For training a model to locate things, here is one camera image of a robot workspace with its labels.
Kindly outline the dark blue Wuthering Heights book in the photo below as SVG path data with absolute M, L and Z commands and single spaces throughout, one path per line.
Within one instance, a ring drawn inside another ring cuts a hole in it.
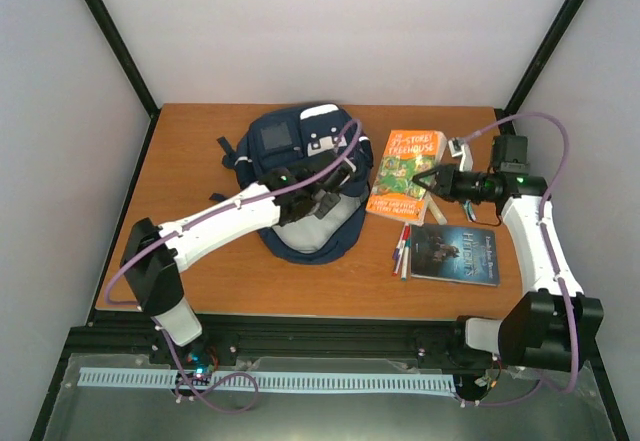
M 412 278 L 489 287 L 500 285 L 492 230 L 424 224 L 411 229 L 410 248 Z

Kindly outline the orange Treehouse book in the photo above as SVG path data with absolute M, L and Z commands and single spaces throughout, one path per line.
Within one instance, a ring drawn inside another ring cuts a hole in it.
M 413 178 L 436 167 L 444 154 L 446 137 L 435 130 L 392 130 L 370 190 L 368 214 L 422 226 L 431 201 Z

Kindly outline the navy blue backpack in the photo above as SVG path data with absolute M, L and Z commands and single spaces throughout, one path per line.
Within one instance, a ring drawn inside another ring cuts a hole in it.
M 302 265 L 328 264 L 355 246 L 365 220 L 374 164 L 371 142 L 333 103 L 299 105 L 252 122 L 237 145 L 218 138 L 222 164 L 241 188 L 276 191 L 281 219 L 258 234 L 271 253 Z

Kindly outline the red cap whiteboard marker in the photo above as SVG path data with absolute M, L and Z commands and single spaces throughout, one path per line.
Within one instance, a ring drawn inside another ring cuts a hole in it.
M 403 226 L 403 231 L 401 233 L 399 241 L 396 245 L 396 249 L 394 250 L 394 257 L 393 257 L 394 267 L 392 271 L 393 276 L 396 276 L 400 268 L 402 267 L 403 253 L 404 253 L 405 245 L 409 236 L 410 236 L 410 225 L 408 223 L 405 223 Z

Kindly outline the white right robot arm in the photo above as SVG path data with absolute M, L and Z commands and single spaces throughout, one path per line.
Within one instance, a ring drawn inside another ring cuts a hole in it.
M 548 184 L 534 176 L 524 136 L 494 137 L 488 170 L 472 168 L 464 138 L 448 142 L 455 163 L 441 164 L 413 180 L 452 203 L 491 203 L 515 249 L 523 296 L 502 320 L 461 316 L 455 350 L 487 352 L 510 366 L 577 373 L 594 346 L 602 303 L 584 294 L 564 257 L 554 226 Z

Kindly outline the yellow highlighter pen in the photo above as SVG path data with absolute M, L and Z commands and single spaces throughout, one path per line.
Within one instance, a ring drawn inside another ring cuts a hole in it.
M 446 225 L 448 223 L 447 218 L 444 216 L 443 212 L 437 206 L 437 204 L 431 200 L 428 204 L 428 210 L 431 215 L 434 217 L 435 221 L 439 225 Z

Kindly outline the green cap whiteboard marker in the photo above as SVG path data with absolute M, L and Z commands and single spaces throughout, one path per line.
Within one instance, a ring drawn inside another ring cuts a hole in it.
M 409 254 L 410 254 L 410 242 L 411 242 L 411 230 L 407 231 L 407 235 L 404 239 L 403 249 L 401 253 L 399 273 L 402 281 L 407 279 L 407 271 L 409 264 Z

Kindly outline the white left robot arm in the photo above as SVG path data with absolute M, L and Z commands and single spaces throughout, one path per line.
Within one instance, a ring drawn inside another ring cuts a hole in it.
M 277 257 L 326 264 L 356 242 L 363 216 L 359 197 L 343 190 L 354 165 L 329 154 L 276 168 L 237 195 L 178 221 L 144 218 L 131 230 L 120 276 L 138 308 L 166 332 L 186 363 L 201 361 L 208 339 L 191 308 L 181 275 L 203 257 L 254 231 Z

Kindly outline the purple cap whiteboard marker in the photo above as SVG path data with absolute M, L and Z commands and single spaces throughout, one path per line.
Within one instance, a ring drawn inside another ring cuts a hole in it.
M 398 243 L 396 244 L 396 247 L 395 247 L 394 252 L 393 252 L 393 257 L 392 257 L 392 259 L 394 261 L 398 260 L 400 254 L 401 254 L 401 252 L 402 252 L 402 250 L 404 248 L 404 244 L 405 244 L 405 240 L 404 239 L 400 239 L 398 241 Z

